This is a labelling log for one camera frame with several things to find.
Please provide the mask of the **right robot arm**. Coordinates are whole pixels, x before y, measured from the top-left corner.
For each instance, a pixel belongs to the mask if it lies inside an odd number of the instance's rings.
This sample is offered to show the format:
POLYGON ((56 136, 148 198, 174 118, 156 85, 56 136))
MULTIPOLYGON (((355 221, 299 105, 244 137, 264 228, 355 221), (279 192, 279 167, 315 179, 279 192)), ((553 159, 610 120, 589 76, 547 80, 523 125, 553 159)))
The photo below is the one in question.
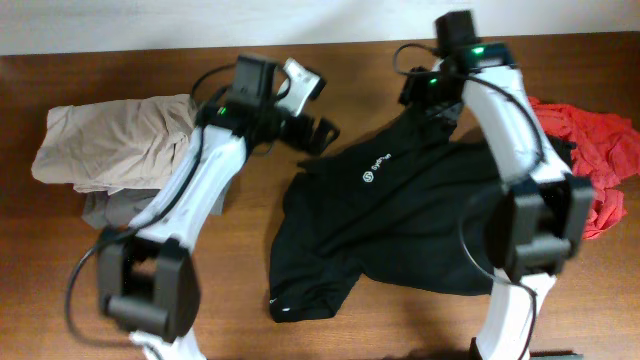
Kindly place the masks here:
POLYGON ((468 107, 496 163, 500 182, 463 209, 501 196, 485 232, 492 282, 486 320, 471 341, 472 359, 529 359, 542 304, 579 249, 594 189, 554 150, 528 102, 522 73, 503 43, 485 43, 469 10, 435 21, 433 68, 413 68, 399 101, 429 117, 457 122, 468 107))

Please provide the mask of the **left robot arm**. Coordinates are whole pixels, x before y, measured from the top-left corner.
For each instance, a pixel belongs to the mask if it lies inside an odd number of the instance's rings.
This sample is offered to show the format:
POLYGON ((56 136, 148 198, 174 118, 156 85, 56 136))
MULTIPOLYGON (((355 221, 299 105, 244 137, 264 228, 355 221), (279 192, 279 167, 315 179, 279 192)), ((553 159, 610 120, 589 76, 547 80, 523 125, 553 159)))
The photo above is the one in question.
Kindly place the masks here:
POLYGON ((201 290, 192 253, 215 203, 257 145, 281 140, 311 155, 339 137, 329 120, 284 107, 211 102, 197 114, 187 156, 126 229, 97 247, 101 313, 149 359, 201 359, 193 328, 201 290))

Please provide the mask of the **black polo shirt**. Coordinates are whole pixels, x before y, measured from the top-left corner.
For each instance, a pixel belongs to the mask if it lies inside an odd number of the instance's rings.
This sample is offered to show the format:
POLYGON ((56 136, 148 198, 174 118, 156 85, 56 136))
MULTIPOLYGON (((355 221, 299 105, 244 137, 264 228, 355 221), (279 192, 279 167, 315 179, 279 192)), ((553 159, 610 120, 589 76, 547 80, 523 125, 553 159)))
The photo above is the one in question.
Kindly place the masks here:
POLYGON ((341 153, 304 161, 283 198, 269 268, 278 323, 336 315, 361 276, 461 296, 488 294, 485 224, 498 182, 485 143, 452 140, 450 124, 418 106, 341 153))

